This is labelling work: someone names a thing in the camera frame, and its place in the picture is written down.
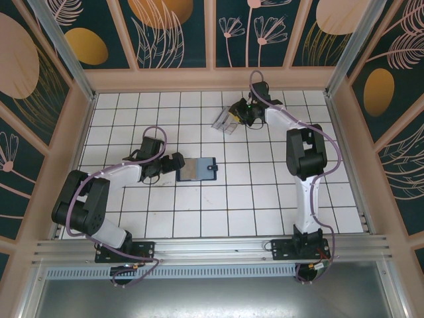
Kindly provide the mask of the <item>grey metal sheet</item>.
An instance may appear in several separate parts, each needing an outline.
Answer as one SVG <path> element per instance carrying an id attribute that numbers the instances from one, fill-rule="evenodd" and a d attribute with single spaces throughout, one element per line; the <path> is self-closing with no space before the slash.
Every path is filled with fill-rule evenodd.
<path id="1" fill-rule="evenodd" d="M 29 318 L 404 318 L 379 282 L 291 278 L 145 280 L 129 289 L 105 280 L 48 280 Z"/>

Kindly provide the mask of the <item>short aluminium side rail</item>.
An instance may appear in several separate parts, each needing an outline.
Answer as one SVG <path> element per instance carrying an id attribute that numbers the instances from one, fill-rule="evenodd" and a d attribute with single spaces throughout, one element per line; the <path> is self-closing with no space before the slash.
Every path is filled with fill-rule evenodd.
<path id="1" fill-rule="evenodd" d="M 365 212 L 361 212 L 361 211 L 358 213 L 358 215 L 360 217 L 360 222 L 362 224 L 362 229 L 363 229 L 364 233 L 368 233 L 369 235 L 375 235 L 376 230 L 375 230 L 375 226 L 372 222 L 371 216 L 369 216 L 369 214 L 367 214 Z"/>

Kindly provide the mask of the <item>aluminium frame post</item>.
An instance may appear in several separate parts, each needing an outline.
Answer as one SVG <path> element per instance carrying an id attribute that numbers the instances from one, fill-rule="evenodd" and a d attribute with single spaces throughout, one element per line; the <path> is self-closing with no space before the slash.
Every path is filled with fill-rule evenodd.
<path id="1" fill-rule="evenodd" d="M 83 94 L 89 101 L 94 99 L 94 90 L 84 73 L 84 70 L 73 53 L 64 33 L 54 20 L 50 9 L 44 0 L 27 0 L 35 16 L 38 17 L 42 27 L 46 31 L 49 39 L 58 49 L 59 55 L 63 58 L 70 73 L 73 75 Z"/>
<path id="2" fill-rule="evenodd" d="M 358 22 L 357 27 L 343 50 L 343 53 L 341 54 L 334 72 L 332 73 L 325 88 L 326 99 L 330 99 L 332 95 L 337 92 L 348 72 L 348 69 L 354 62 L 354 59 L 358 56 L 360 49 L 363 47 L 363 44 L 366 42 L 366 39 L 374 28 L 376 21 L 381 16 L 386 2 L 387 0 L 370 0 L 364 14 Z"/>

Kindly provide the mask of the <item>navy card holder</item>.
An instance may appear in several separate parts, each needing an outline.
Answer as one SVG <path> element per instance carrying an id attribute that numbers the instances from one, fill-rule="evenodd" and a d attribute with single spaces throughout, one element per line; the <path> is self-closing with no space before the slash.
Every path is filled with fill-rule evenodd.
<path id="1" fill-rule="evenodd" d="M 181 181 L 180 170 L 176 172 L 177 182 L 213 181 L 217 179 L 218 165 L 215 157 L 197 158 L 197 181 Z"/>

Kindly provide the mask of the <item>long aluminium rail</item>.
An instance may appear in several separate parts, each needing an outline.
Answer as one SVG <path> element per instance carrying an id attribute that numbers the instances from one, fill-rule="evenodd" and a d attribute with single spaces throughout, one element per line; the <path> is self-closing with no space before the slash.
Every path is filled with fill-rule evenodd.
<path id="1" fill-rule="evenodd" d="M 270 237 L 156 239 L 154 256 L 163 265 L 271 263 Z M 94 264 L 95 247 L 88 240 L 44 240 L 37 243 L 33 264 L 70 266 Z M 383 235 L 337 235 L 335 262 L 390 260 Z"/>

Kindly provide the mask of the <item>silver credit card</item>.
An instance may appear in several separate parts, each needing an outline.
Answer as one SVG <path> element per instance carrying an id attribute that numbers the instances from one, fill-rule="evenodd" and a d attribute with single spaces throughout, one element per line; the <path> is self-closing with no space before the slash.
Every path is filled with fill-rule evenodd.
<path id="1" fill-rule="evenodd" d="M 186 158 L 185 165 L 180 170 L 181 181 L 197 181 L 197 158 Z"/>

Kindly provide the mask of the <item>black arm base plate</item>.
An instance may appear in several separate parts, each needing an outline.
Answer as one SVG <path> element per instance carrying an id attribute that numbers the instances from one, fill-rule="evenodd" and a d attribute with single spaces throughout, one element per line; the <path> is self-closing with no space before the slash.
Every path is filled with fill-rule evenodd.
<path id="1" fill-rule="evenodd" d="M 321 242 L 296 247 L 290 239 L 271 240 L 273 260 L 320 260 L 330 259 L 331 251 L 327 239 Z"/>
<path id="2" fill-rule="evenodd" d="M 152 262 L 154 245 L 152 241 L 125 243 L 117 249 L 118 253 L 116 253 L 105 246 L 94 244 L 96 249 L 94 262 L 98 264 L 139 263 L 142 262 L 140 258 L 146 258 L 146 262 Z"/>

